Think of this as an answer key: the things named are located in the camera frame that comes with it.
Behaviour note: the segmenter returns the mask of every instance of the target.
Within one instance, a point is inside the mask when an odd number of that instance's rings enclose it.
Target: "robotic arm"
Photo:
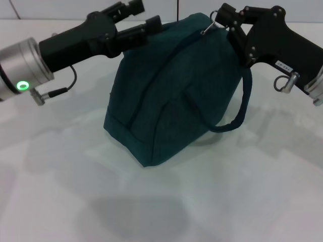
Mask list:
[[[290,93],[296,85],[319,106],[323,103],[323,49],[290,30],[285,15],[279,6],[245,7],[236,13],[235,8],[223,4],[216,22],[229,28],[227,38],[243,66],[271,65],[289,77],[282,92]],[[242,24],[253,25],[247,35]]]
[[[30,91],[38,105],[68,91],[62,88],[40,95],[35,87],[54,79],[57,72],[95,55],[115,58],[121,52],[147,43],[148,35],[162,31],[160,17],[118,32],[115,24],[144,12],[142,0],[117,3],[93,12],[80,26],[39,43],[29,38],[0,50],[0,101]]]

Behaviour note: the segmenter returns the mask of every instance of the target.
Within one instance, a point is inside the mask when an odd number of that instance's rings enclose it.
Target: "white sticker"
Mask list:
[[[285,71],[291,73],[293,71],[293,68],[289,67],[288,65],[280,62],[279,60],[276,62],[276,66],[284,69]]]

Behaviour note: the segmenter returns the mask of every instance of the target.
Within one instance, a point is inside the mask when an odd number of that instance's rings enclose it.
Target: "metal ring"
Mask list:
[[[211,23],[213,23],[215,26],[217,26],[219,29],[227,29],[228,28],[228,25],[226,27],[220,27],[219,25],[217,25],[216,21],[212,19],[212,16],[214,13],[217,13],[219,10],[214,10],[211,12],[210,14],[210,21]]]
[[[274,89],[276,90],[276,91],[278,91],[278,92],[281,92],[285,87],[286,87],[286,85],[287,85],[287,83],[285,84],[285,86],[283,86],[282,88],[278,88],[277,87],[277,81],[280,79],[280,78],[286,78],[286,79],[289,79],[289,77],[288,76],[279,76],[279,77],[277,77],[276,79],[275,79],[275,81],[274,81]]]

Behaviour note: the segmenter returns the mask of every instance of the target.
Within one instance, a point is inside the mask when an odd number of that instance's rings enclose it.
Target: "green indicator ring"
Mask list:
[[[29,83],[26,81],[20,81],[17,83],[17,89],[20,91],[25,91],[29,88]]]

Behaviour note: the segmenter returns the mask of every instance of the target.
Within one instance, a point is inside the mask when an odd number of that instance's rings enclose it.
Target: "fabric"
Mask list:
[[[104,128],[144,166],[159,165],[201,135],[239,127],[245,117],[252,77],[239,65],[209,17],[194,14],[164,25],[148,45],[124,53],[110,95]],[[237,118],[215,127],[243,77]]]

